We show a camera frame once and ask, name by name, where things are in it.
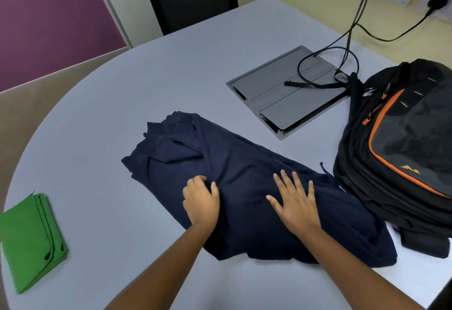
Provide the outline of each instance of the backpack logo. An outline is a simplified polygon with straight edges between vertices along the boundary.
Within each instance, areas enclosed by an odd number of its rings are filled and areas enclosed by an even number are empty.
[[[416,169],[412,169],[410,166],[408,166],[408,165],[405,165],[405,166],[401,166],[403,169],[409,169],[410,171],[413,171],[414,173],[417,173],[417,174],[421,174],[418,170],[416,170]]]

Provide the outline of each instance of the purple wall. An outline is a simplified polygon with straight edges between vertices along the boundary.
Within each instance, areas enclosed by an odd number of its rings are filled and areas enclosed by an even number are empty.
[[[103,0],[0,0],[0,92],[125,46]]]

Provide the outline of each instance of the table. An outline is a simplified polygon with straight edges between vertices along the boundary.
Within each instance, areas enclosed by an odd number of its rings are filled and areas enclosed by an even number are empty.
[[[103,309],[169,247],[182,227],[121,164],[146,122],[175,110],[201,116],[317,171],[332,170],[348,100],[279,141],[226,82],[299,46],[317,50],[339,33],[281,3],[258,0],[163,38],[101,66],[50,112],[15,171],[5,209],[33,190],[49,195],[68,243],[68,259],[25,294],[14,293],[2,255],[11,310]],[[393,62],[353,43],[366,79]],[[342,51],[323,57],[338,65]],[[352,72],[350,62],[346,72]],[[400,245],[378,273],[427,307],[452,276],[452,257]],[[349,309],[319,266],[217,261],[202,250],[172,309]]]

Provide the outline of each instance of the backpack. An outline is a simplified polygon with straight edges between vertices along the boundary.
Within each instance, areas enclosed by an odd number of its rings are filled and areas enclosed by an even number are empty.
[[[391,222],[404,247],[446,258],[452,237],[452,70],[418,59],[349,78],[338,184]]]

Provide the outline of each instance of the black plug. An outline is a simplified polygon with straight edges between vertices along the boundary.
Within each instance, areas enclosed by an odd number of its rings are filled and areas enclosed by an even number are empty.
[[[434,11],[444,8],[449,0],[429,0],[427,6],[430,8],[427,15],[431,15]]]

